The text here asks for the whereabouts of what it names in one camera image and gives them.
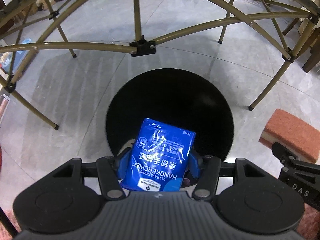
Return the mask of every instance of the orange sponge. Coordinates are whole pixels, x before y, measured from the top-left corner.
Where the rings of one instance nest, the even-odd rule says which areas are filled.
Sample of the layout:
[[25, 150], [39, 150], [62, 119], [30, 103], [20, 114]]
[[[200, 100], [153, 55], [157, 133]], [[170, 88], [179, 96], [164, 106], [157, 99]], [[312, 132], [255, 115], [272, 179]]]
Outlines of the orange sponge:
[[281, 109], [272, 114], [259, 142], [270, 149], [279, 142], [305, 162], [316, 163], [319, 158], [319, 130]]

